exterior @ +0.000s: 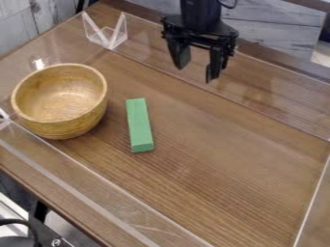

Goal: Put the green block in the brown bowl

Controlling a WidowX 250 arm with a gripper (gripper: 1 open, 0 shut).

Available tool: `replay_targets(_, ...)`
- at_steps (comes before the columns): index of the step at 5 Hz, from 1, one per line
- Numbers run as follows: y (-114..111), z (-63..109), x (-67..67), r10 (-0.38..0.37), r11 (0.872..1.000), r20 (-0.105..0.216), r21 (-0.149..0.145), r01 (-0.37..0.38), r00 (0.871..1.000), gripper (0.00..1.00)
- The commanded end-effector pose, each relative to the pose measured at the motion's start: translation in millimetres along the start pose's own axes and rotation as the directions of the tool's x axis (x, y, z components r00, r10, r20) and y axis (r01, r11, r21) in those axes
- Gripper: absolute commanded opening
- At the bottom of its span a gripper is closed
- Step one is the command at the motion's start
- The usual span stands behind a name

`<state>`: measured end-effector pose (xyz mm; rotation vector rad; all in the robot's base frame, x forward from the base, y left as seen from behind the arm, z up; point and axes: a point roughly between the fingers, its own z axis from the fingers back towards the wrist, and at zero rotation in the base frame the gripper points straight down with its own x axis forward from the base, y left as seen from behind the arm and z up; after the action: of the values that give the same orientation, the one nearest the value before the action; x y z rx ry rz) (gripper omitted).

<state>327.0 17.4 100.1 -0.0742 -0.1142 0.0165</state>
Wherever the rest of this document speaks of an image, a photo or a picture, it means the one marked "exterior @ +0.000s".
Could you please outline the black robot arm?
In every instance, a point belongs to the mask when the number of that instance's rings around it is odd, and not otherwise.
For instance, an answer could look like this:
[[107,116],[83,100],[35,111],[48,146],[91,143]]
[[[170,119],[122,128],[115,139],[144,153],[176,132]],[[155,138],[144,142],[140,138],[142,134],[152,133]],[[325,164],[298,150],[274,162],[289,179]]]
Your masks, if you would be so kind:
[[179,0],[180,14],[162,19],[163,39],[178,69],[191,62],[191,47],[209,51],[206,82],[217,79],[235,55],[238,30],[222,20],[222,9],[234,9],[238,0]]

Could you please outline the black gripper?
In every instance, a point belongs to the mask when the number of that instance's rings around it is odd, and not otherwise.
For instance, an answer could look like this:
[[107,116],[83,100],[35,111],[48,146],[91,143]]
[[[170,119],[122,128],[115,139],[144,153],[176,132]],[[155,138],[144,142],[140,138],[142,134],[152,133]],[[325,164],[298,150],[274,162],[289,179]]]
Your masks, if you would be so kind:
[[164,16],[162,24],[164,27],[162,34],[175,67],[183,69],[190,63],[190,45],[210,49],[210,63],[206,66],[206,82],[217,79],[221,71],[227,67],[230,59],[230,53],[225,47],[231,50],[237,48],[238,30],[222,20],[215,21],[205,29],[199,30],[183,23],[183,17],[179,14]]

